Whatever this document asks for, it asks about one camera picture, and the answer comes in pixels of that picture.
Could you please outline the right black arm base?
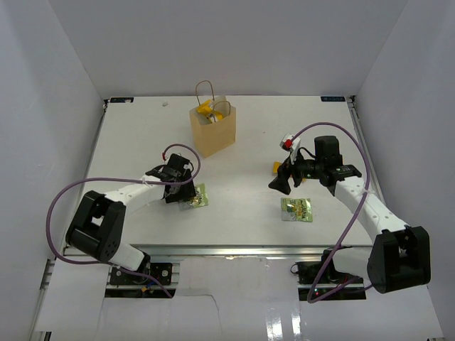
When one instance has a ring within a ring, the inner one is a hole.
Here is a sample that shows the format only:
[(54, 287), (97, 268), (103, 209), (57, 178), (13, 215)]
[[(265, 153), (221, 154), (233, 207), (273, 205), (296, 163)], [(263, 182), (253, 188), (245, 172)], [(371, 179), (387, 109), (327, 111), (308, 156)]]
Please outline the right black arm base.
[[(290, 272), (297, 279), (299, 300), (301, 302), (307, 301), (311, 285), (321, 266), (322, 261), (299, 261), (291, 266)], [(345, 282), (350, 281), (352, 277), (352, 275), (345, 273), (330, 273), (330, 270), (327, 269), (319, 280), (319, 283), (316, 285), (312, 298), (318, 298), (323, 294), (338, 288)], [(333, 295), (324, 298), (325, 301), (355, 301), (365, 299), (365, 284), (362, 278), (357, 279)]]

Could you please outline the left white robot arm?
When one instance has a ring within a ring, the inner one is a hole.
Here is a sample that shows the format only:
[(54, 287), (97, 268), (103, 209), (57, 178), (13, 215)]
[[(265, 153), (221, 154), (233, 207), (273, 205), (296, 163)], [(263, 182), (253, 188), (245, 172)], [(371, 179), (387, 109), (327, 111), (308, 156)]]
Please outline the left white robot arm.
[(65, 241), (100, 263), (126, 269), (134, 283), (145, 282), (150, 275), (150, 256), (122, 241), (126, 216), (154, 201), (169, 204), (195, 197), (192, 171), (190, 160), (173, 153), (167, 163), (152, 168), (137, 183), (106, 193), (85, 193)]

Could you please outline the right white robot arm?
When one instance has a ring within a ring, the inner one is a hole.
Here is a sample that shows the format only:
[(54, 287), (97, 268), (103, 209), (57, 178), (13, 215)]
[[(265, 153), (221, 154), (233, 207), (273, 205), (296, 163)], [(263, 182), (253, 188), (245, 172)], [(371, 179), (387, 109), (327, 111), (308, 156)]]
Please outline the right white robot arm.
[(421, 226), (408, 225), (367, 190), (361, 172), (343, 162), (335, 136), (316, 137), (314, 145), (315, 154), (304, 158), (299, 138), (286, 135), (280, 146), (289, 156), (278, 167), (269, 188), (288, 195), (290, 180), (294, 187), (303, 179), (318, 180), (353, 213), (354, 220), (373, 243), (365, 249), (339, 246), (326, 250), (316, 278), (338, 283), (346, 275), (359, 277), (369, 281), (379, 293), (428, 284), (431, 279), (428, 232)]

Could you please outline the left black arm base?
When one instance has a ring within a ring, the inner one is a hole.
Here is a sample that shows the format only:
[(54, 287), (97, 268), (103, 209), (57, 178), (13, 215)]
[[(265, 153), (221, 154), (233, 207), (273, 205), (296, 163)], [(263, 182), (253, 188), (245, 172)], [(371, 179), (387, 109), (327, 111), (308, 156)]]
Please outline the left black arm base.
[[(149, 276), (154, 277), (163, 286), (171, 284), (171, 278), (173, 274), (172, 263), (151, 263), (149, 268), (146, 270)], [(156, 284), (149, 278), (142, 276), (133, 276), (131, 274), (125, 274), (124, 272), (113, 269), (109, 275), (109, 285), (112, 286), (144, 286), (149, 285), (156, 286)]]

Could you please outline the yellow snack bar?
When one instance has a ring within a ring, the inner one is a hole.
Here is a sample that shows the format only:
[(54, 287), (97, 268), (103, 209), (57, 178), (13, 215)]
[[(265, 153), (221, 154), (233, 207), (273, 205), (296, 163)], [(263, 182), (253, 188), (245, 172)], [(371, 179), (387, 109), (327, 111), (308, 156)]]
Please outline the yellow snack bar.
[(215, 103), (213, 100), (207, 100), (204, 103), (200, 104), (196, 111), (199, 114), (202, 114), (210, 123), (216, 123), (223, 119), (223, 114), (214, 109)]

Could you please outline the yellow M&M candy pack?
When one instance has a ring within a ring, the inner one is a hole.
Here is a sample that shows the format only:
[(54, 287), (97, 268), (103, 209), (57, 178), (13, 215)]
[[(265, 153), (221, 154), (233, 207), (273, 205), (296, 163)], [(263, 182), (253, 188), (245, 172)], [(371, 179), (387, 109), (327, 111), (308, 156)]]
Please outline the yellow M&M candy pack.
[(280, 162), (278, 162), (278, 161), (275, 161), (275, 162), (273, 163), (273, 166), (272, 166), (272, 174), (273, 174), (273, 175), (278, 174), (278, 169), (279, 169), (279, 167), (280, 167), (281, 165), (282, 165), (282, 163), (280, 163)]

